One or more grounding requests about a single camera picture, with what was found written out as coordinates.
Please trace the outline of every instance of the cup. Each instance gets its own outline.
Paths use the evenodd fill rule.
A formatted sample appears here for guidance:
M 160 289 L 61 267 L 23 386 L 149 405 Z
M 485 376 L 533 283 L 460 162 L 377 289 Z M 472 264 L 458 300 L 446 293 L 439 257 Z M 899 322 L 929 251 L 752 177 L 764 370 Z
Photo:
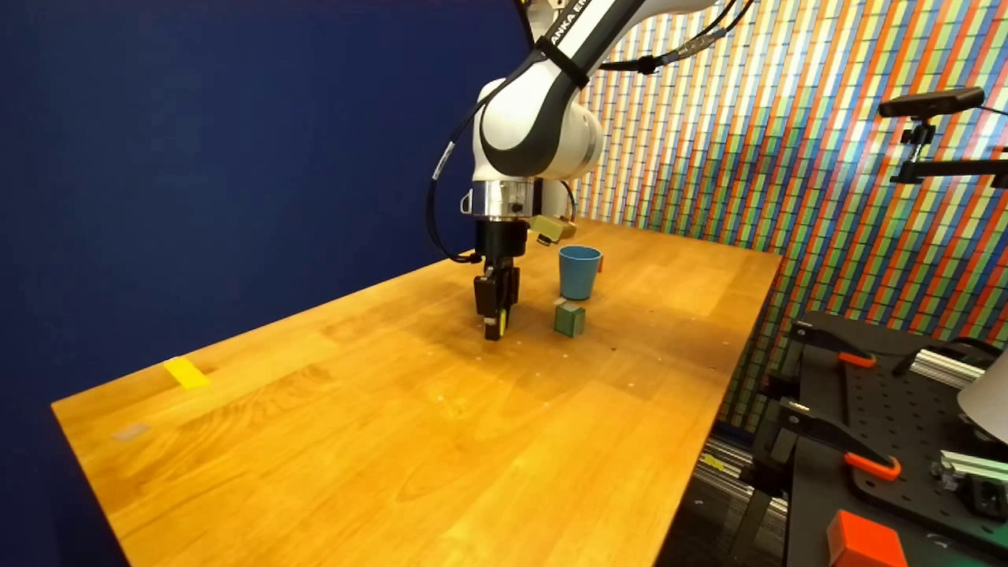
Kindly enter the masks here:
M 601 251 L 592 245 L 559 250 L 559 295 L 570 302 L 586 302 L 601 271 Z

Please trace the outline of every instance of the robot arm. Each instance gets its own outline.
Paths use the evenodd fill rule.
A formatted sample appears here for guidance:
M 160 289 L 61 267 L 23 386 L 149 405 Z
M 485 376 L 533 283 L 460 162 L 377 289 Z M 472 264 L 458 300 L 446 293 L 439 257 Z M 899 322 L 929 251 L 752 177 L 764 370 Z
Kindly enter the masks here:
M 488 340 L 505 336 L 519 293 L 516 256 L 530 216 L 567 205 L 559 180 L 586 172 L 601 154 L 601 125 L 574 96 L 611 44 L 659 11 L 695 11 L 714 0 L 530 0 L 533 52 L 478 93 L 472 121 L 474 310 Z

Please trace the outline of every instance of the wooden table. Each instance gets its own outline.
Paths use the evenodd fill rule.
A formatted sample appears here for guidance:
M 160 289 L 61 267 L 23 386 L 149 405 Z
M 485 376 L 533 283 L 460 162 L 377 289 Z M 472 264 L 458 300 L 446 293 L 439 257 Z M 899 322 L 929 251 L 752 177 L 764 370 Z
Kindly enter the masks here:
M 130 563 L 652 563 L 776 256 L 580 224 L 482 340 L 472 264 L 427 264 L 53 403 Z

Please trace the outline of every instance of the yellow tape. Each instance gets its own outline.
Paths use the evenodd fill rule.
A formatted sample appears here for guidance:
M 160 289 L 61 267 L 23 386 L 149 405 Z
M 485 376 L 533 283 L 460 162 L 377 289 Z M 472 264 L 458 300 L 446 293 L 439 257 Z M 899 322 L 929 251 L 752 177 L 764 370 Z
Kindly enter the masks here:
M 176 355 L 176 359 L 168 359 L 165 362 L 168 376 L 179 382 L 179 386 L 185 389 L 198 389 L 198 386 L 209 386 L 212 379 L 200 376 L 185 355 Z

